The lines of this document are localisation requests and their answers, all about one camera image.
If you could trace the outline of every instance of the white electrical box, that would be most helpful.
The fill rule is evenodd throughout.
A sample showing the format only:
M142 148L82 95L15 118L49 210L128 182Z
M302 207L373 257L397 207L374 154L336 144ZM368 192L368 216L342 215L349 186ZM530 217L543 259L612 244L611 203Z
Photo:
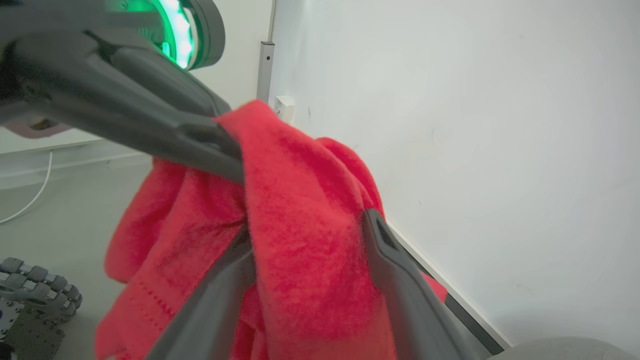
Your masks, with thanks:
M292 125L295 108L296 103L290 97L276 96L276 106L273 111L278 114L280 120L286 122L289 125Z

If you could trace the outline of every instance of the glowing green ring light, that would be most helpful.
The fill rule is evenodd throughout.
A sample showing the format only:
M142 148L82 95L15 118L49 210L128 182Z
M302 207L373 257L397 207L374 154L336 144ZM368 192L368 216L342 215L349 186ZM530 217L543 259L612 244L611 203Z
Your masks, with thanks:
M174 46L171 46L173 44L163 44L162 51L179 67L186 69L195 49L191 38L191 25L184 15L184 9L178 0L153 0L153 3L165 21L165 38L172 37L171 40L175 44Z

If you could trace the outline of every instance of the cloth fold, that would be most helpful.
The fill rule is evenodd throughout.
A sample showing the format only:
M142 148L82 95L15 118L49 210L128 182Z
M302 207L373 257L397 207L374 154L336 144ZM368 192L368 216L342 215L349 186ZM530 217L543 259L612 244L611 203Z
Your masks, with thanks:
M216 121L241 144L245 186L154 160L109 245L106 272L127 286L99 325L97 358L143 359L248 222L257 282L231 359L395 359L360 228L382 201L360 158L259 101Z

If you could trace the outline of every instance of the white cable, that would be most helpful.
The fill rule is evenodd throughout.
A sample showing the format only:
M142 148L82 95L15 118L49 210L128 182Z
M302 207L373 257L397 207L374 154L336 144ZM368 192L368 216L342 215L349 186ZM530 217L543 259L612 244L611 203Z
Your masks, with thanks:
M34 202L36 202L36 200L38 200L38 198L40 197L40 194L44 191L45 186L47 186L47 183L49 182L49 175L51 174L52 163L53 163L53 151L49 152L49 168L47 169L47 176L44 178L44 183L42 184L40 191L36 194L36 197L34 197L33 200L29 204L27 204L27 206L25 206L22 210L18 211L17 213L13 214L12 216L4 220L0 220L0 225L4 224L5 222L9 222L13 220L14 218L19 217L20 214L25 212L31 205L33 205Z

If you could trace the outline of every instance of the gray floor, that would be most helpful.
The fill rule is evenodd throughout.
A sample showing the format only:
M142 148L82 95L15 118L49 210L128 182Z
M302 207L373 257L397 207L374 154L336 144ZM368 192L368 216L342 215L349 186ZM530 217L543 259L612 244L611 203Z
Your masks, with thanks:
M149 168L105 168L52 181L26 214L0 225L0 258L11 256L45 267L65 276L83 294L77 317L65 326L67 337L58 360L93 359L96 326L122 289L104 275L104 253ZM39 188L0 191L0 218L21 209ZM487 359L490 355L482 344L450 315L476 357Z

